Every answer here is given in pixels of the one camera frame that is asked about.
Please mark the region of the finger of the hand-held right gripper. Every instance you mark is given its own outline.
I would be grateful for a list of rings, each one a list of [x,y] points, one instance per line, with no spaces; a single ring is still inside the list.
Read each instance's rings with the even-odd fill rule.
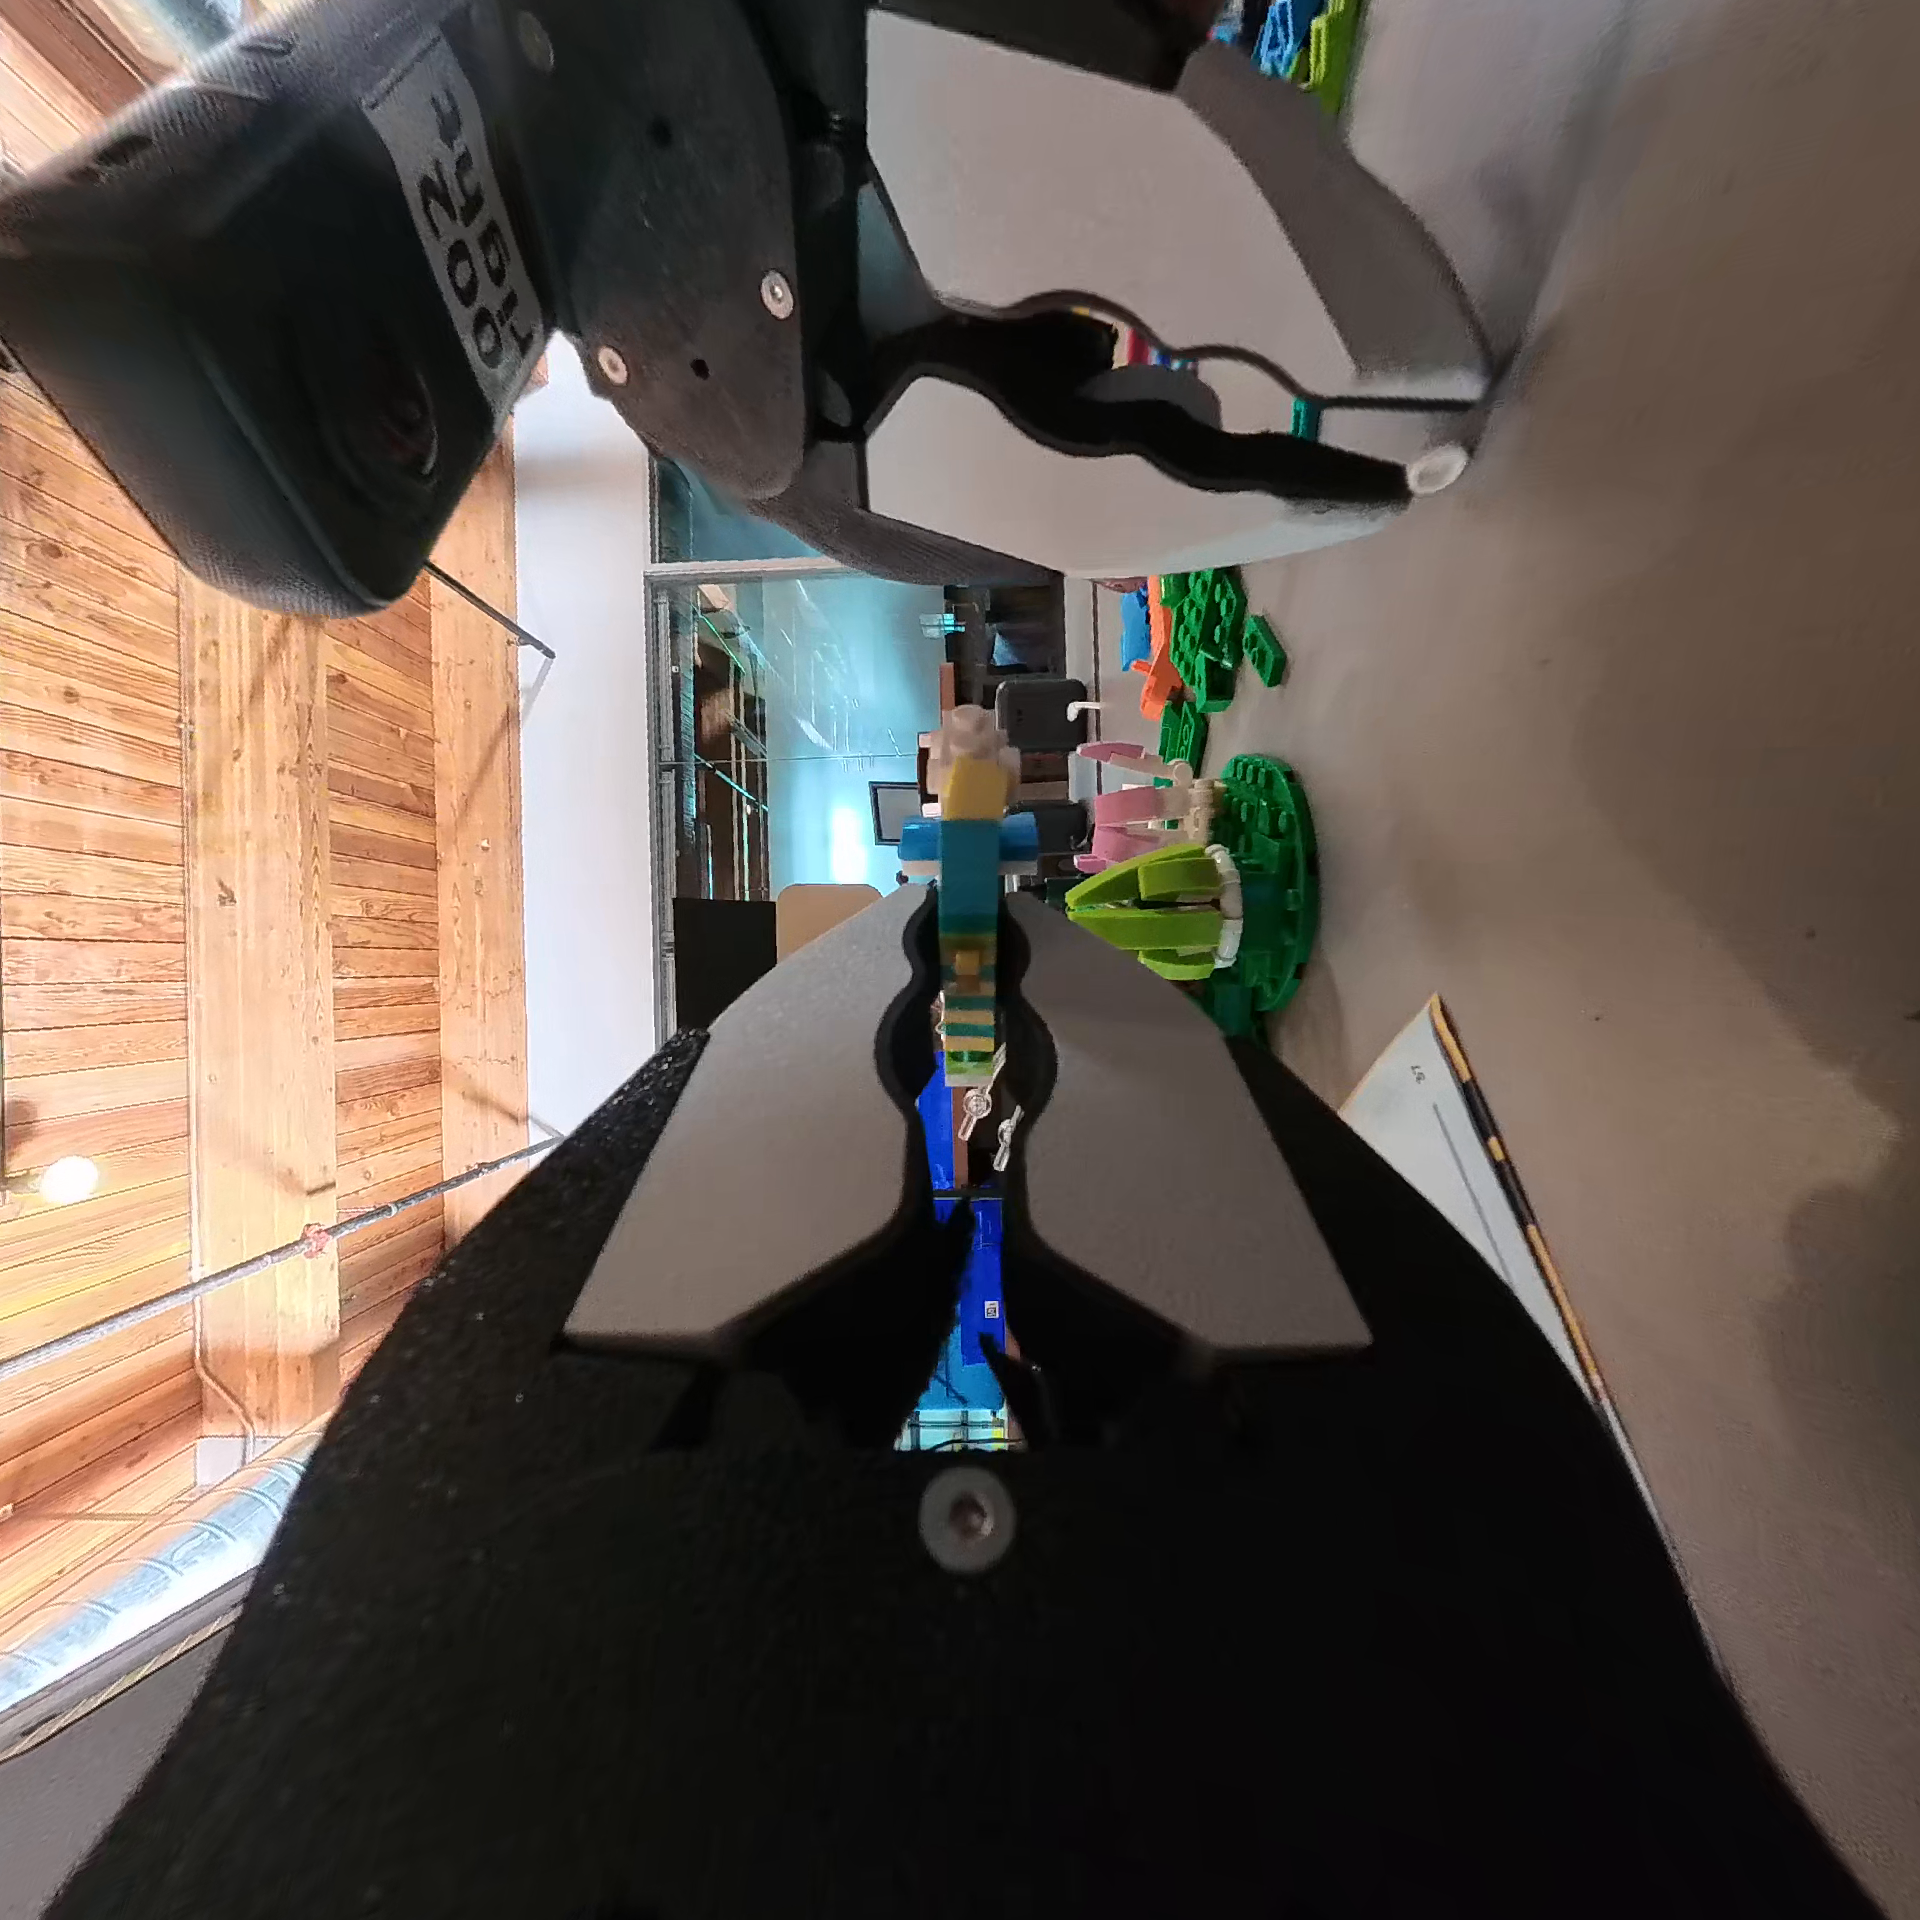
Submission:
[[[1085,304],[1332,404],[1485,396],[1449,258],[1298,87],[1214,44],[1156,88],[892,9],[866,34],[869,154],[952,305]]]
[[[942,317],[888,343],[869,508],[1068,577],[1282,559],[1382,529],[1452,402],[1305,400],[1237,356],[1121,361],[1085,310]]]

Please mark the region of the grey desk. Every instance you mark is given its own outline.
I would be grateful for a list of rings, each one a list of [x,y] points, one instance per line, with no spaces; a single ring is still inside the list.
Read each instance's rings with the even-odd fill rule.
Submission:
[[[1696,1602],[1915,1916],[1915,5],[1370,5],[1352,143],[1514,364],[1256,568],[1345,1097],[1430,993]]]

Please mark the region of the pile of green bricks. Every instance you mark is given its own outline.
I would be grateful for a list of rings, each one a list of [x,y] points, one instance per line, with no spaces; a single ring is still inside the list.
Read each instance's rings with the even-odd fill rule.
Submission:
[[[1281,688],[1289,654],[1274,622],[1252,610],[1238,566],[1201,566],[1147,577],[1147,637],[1165,634],[1186,697],[1158,719],[1158,753],[1201,768],[1212,714],[1232,709],[1241,673]]]

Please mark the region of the silver air duct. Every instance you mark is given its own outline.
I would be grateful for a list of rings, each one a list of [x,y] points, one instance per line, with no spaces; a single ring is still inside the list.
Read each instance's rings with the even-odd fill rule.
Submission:
[[[317,1445],[317,1429],[288,1434],[25,1602],[2,1632],[2,1712],[106,1678],[133,1649],[178,1646],[216,1600],[244,1593]]]

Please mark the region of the light wooden panel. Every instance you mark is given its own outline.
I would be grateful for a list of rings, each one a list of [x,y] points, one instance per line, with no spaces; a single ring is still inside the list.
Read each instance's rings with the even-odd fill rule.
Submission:
[[[782,965],[881,900],[865,879],[788,881],[776,900],[776,962]]]

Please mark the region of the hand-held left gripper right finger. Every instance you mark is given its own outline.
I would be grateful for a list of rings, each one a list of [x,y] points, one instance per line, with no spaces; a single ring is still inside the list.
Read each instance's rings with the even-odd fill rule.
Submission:
[[[1052,1046],[1025,1125],[1038,1238],[1209,1357],[1372,1344],[1229,1044],[1176,985],[1028,895],[1022,1004]]]

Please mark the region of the brick flower model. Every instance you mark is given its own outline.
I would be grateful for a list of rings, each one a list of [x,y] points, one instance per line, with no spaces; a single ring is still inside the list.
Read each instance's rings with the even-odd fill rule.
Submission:
[[[1322,921],[1316,832],[1296,768],[1246,751],[1202,777],[1125,740],[1075,757],[1121,784],[1096,796],[1068,921],[1186,992],[1227,1038],[1268,1044]]]

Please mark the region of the brick instruction booklet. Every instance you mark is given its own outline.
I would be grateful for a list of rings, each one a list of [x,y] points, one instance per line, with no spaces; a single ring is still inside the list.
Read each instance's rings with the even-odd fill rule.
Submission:
[[[1538,1210],[1443,996],[1428,996],[1408,1020],[1339,1114],[1500,1276],[1579,1382],[1648,1510],[1658,1512]]]

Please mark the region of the striped brick fish model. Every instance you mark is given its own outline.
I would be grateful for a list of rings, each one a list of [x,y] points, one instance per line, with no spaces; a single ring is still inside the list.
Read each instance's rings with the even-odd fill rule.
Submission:
[[[1036,825],[1018,807],[994,823],[944,823],[928,791],[899,833],[900,870],[937,894],[942,1012],[948,1087],[990,1087],[1002,1055],[998,921],[1003,881],[1038,869]]]

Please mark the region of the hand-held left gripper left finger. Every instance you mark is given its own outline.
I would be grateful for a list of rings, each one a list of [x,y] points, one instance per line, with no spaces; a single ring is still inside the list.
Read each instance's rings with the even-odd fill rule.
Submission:
[[[714,1023],[572,1308],[588,1353],[718,1357],[908,1213],[912,1097],[881,1023],[916,990],[923,884],[869,903]]]

